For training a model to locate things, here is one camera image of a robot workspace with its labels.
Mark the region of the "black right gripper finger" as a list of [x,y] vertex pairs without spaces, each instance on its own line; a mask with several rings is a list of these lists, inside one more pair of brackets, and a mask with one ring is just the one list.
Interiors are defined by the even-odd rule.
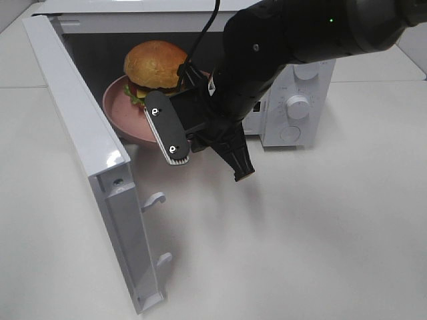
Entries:
[[189,161],[190,135],[204,128],[201,101],[196,89],[167,96],[152,91],[145,97],[145,116],[168,164]]
[[191,139],[191,150],[196,153],[211,147],[233,170],[235,182],[255,172],[243,129],[231,129],[220,138],[209,141],[195,134]]

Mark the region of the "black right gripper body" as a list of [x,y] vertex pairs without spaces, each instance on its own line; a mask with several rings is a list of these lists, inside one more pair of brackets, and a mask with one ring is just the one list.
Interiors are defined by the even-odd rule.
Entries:
[[254,108],[283,63],[219,63],[199,82],[204,98],[205,127],[196,133],[201,140],[222,140],[236,135],[245,116]]

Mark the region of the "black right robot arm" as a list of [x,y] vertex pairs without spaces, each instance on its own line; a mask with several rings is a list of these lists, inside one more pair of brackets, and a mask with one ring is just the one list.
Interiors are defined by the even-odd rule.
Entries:
[[147,121],[170,165],[211,148],[241,180],[254,172],[242,121],[286,65],[384,51],[425,21],[425,1],[259,1],[228,20],[209,76],[185,60],[186,89],[146,96]]

